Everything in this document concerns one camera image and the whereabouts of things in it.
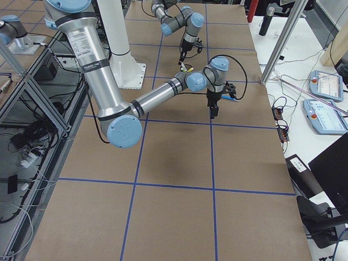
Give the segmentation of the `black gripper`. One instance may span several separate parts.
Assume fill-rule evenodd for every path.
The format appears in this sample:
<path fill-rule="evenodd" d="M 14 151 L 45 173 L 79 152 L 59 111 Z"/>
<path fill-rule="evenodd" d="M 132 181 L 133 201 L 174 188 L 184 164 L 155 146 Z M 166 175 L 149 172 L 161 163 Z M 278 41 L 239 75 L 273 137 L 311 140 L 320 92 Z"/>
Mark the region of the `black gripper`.
<path fill-rule="evenodd" d="M 218 107 L 218 101 L 221 99 L 221 92 L 212 92 L 207 91 L 206 94 L 210 112 L 210 118 L 213 119 L 218 116 L 219 113 L 219 107 Z"/>
<path fill-rule="evenodd" d="M 193 43 L 192 42 L 188 42 L 186 40 L 182 40 L 181 42 L 181 53 L 180 53 L 180 58 L 179 58 L 179 62 L 178 64 L 181 65 L 185 58 L 186 58 L 186 55 L 188 52 L 190 52 L 193 48 Z"/>

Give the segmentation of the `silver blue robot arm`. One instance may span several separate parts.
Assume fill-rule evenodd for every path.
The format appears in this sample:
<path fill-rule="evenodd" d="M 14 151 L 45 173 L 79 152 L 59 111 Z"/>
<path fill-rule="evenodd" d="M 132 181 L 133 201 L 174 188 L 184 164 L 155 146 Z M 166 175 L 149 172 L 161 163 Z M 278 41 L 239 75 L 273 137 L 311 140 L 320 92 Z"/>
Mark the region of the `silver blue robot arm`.
<path fill-rule="evenodd" d="M 98 106 L 101 131 L 110 144 L 134 146 L 142 136 L 140 118 L 184 90 L 206 90 L 211 117 L 226 87 L 229 62 L 217 56 L 199 71 L 181 68 L 171 79 L 132 101 L 141 87 L 146 65 L 131 55 L 119 1 L 45 1 L 46 25 L 64 33 Z"/>
<path fill-rule="evenodd" d="M 200 54 L 203 48 L 202 41 L 198 34 L 204 24 L 202 14 L 193 11 L 189 6 L 179 8 L 179 14 L 170 16 L 168 9 L 172 6 L 177 6 L 179 1 L 152 1 L 152 14 L 160 21 L 161 31 L 165 36 L 169 36 L 181 28 L 185 28 L 181 43 L 180 43 L 180 58 L 179 65 L 184 63 L 187 53 L 194 47 L 197 48 L 197 54 Z"/>

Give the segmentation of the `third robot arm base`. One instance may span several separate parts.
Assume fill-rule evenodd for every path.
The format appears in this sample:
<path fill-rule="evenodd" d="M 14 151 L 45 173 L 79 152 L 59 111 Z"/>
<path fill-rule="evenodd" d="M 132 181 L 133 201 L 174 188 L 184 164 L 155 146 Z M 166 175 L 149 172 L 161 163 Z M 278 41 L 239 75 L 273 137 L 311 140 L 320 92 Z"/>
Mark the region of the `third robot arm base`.
<path fill-rule="evenodd" d="M 38 49 L 16 15 L 1 17 L 1 43 L 10 45 L 13 54 L 34 55 Z"/>

